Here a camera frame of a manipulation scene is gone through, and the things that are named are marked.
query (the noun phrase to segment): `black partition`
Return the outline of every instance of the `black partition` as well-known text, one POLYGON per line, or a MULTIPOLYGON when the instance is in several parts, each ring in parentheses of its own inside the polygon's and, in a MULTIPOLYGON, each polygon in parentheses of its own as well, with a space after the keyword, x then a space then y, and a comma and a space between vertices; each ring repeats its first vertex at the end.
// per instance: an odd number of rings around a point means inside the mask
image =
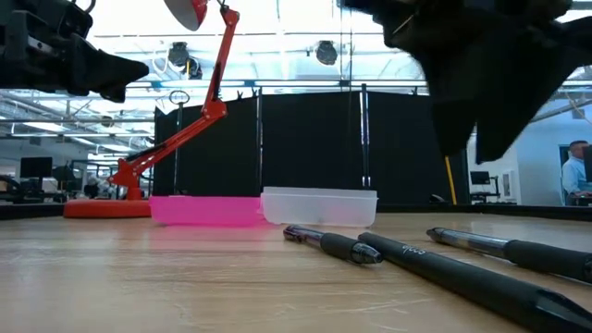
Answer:
MULTIPOLYGON (((182 192, 196 196, 259 196, 260 148, 257 98, 226 102, 228 116, 179 149, 178 188, 175 157, 154 169, 154 195, 182 192)), ((183 128, 201 116, 201 107, 185 107, 183 128)), ((178 110, 156 117, 155 139, 162 142, 177 132, 178 110)))
MULTIPOLYGON (((154 144, 164 142, 177 133, 177 111, 166 115, 159 108, 154 111, 154 144)), ((175 154, 154 165, 153 195, 171 195, 175 192, 175 154)))
MULTIPOLYGON (((383 92, 367 96, 370 184, 379 204, 427 204, 430 194, 451 202, 429 97, 383 92)), ((467 204, 465 152, 450 156, 450 166, 457 200, 467 204)))
POLYGON ((264 95, 264 186, 361 189, 360 93, 264 95))

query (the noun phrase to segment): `black pen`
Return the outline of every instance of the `black pen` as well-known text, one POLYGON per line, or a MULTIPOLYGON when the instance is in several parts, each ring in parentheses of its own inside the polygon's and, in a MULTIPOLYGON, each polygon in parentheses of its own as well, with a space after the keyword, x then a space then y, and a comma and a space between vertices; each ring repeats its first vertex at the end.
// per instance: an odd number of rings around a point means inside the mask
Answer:
POLYGON ((469 232, 432 228, 433 241, 509 260, 521 267, 592 283, 592 253, 523 240, 504 240, 469 232))
POLYGON ((358 240, 385 260, 534 332, 592 332, 592 314, 565 296, 371 233, 358 240))
POLYGON ((359 240, 330 232, 289 226, 284 229, 284 238, 288 241, 306 242, 321 249, 324 253, 355 264, 382 262, 382 255, 372 247, 359 240))

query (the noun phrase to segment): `man in blue shirt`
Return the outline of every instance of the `man in blue shirt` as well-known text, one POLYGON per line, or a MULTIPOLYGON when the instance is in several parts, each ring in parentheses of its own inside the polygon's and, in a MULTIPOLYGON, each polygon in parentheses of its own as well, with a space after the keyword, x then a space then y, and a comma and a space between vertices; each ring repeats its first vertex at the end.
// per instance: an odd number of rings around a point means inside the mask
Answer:
POLYGON ((586 182, 584 169, 584 150, 588 145, 586 141, 570 143, 571 156, 561 168, 563 189, 572 198, 592 195, 592 183, 586 182))

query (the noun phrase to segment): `desk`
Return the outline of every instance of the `desk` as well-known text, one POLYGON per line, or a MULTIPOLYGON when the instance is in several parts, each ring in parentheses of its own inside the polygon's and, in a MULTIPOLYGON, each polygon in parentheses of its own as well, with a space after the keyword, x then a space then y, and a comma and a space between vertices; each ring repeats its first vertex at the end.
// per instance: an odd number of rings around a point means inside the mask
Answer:
POLYGON ((592 197, 591 196, 568 195, 567 201, 568 201, 568 205, 583 206, 583 207, 592 206, 592 197))
POLYGON ((487 204, 487 198, 500 198, 501 194, 499 193, 491 193, 491 192, 473 192, 469 193, 469 197, 471 199, 471 204, 473 202, 480 202, 482 204, 487 204))
MULTIPOLYGON (((592 310, 589 285, 437 245, 425 235, 435 226, 592 251, 592 223, 399 214, 373 228, 592 310)), ((390 263, 359 267, 285 242, 279 227, 163 228, 149 219, 1 222, 0 300, 3 333, 522 332, 390 263)))

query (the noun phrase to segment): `computer monitor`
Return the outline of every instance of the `computer monitor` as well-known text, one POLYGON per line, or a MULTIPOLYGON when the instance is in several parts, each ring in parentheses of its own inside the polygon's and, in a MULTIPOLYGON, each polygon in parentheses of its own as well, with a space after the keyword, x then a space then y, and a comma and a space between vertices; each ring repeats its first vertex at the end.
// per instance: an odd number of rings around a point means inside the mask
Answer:
POLYGON ((20 159, 20 177, 45 178, 52 177, 52 157, 24 157, 20 159))
POLYGON ((584 148, 584 171, 586 172, 586 181, 592 182, 592 146, 584 148))
POLYGON ((471 171, 471 183, 473 185, 490 185, 491 177, 488 171, 471 171))

